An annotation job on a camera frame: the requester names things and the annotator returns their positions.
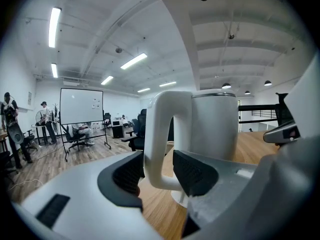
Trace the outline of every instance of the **black shirt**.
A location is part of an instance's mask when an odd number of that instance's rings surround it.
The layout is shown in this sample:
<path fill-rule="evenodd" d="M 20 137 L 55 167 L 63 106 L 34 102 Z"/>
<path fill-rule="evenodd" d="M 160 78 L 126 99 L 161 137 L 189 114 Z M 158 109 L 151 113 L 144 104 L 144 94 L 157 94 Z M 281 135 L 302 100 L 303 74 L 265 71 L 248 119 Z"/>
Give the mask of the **black shirt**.
<path fill-rule="evenodd" d="M 14 107 L 14 110 L 18 110 L 19 108 L 18 108 L 18 105 L 17 105 L 17 103 L 16 103 L 16 101 L 15 100 L 13 100 L 12 102 L 11 102 L 11 104 L 12 104 L 12 106 Z M 4 109 L 5 109 L 5 104 L 1 104 L 1 110 L 0 110 L 0 115 L 2 116 L 2 115 L 4 115 L 5 113 L 4 113 Z"/>

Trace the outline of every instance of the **white pants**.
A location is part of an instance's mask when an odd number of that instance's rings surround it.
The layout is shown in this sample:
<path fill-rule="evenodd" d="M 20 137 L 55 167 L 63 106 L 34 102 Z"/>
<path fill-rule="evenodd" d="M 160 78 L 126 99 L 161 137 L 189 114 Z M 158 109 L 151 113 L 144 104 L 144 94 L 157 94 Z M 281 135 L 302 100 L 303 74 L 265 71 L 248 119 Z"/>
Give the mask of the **white pants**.
<path fill-rule="evenodd" d="M 85 137 L 87 138 L 87 139 L 84 140 L 85 143 L 94 141 L 92 138 L 90 138 L 90 137 L 93 136 L 92 130 L 90 128 L 79 130 L 79 133 L 80 134 L 85 134 Z"/>

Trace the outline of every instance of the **white mug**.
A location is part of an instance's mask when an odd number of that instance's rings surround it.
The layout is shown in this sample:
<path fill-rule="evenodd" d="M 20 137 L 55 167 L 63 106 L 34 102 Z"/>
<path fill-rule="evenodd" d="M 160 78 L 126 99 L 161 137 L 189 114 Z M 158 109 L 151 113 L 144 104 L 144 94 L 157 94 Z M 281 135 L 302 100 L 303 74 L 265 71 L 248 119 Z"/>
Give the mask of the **white mug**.
<path fill-rule="evenodd" d="M 176 177 L 162 175 L 170 121 L 174 149 L 232 160 L 238 138 L 238 103 L 231 90 L 163 91 L 147 108 L 144 173 L 158 189 L 181 191 Z"/>

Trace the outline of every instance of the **white cable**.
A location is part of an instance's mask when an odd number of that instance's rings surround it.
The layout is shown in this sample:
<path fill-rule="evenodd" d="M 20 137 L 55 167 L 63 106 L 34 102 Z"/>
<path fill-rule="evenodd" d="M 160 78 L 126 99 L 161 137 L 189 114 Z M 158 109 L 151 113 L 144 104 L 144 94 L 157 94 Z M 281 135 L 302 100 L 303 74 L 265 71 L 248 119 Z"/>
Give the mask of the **white cable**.
<path fill-rule="evenodd" d="M 7 192 L 8 192 L 9 190 L 12 190 L 15 186 L 18 186 L 18 185 L 21 185 L 21 184 L 27 183 L 27 182 L 34 182 L 34 181 L 40 182 L 40 183 L 43 185 L 43 183 L 42 183 L 40 180 L 34 179 L 34 180 L 31 180 L 31 181 L 24 181 L 24 182 L 21 182 L 21 183 L 19 183 L 19 184 L 15 184 L 12 188 L 8 189 Z"/>

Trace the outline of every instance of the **white ceiling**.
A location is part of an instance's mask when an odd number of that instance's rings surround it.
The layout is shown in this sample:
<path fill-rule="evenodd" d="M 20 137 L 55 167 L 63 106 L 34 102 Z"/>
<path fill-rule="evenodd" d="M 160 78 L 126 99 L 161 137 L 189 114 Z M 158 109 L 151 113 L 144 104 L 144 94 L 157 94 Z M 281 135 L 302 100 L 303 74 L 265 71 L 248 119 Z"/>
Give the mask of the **white ceiling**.
<path fill-rule="evenodd" d="M 114 79 L 104 88 L 132 94 L 171 81 L 198 81 L 200 89 L 228 82 L 244 93 L 280 55 L 307 38 L 284 0 L 174 2 L 183 3 L 189 21 L 185 27 L 191 26 L 195 43 L 186 41 L 184 25 L 176 25 L 177 12 L 167 0 L 28 0 L 17 18 L 17 37 L 39 79 L 51 79 L 51 63 L 56 63 L 59 77 L 101 87 L 111 75 Z M 56 48 L 49 48 L 53 7 L 62 12 Z M 235 38 L 228 39 L 229 33 Z M 196 66 L 188 45 L 196 46 Z M 148 57 L 120 68 L 141 53 Z"/>

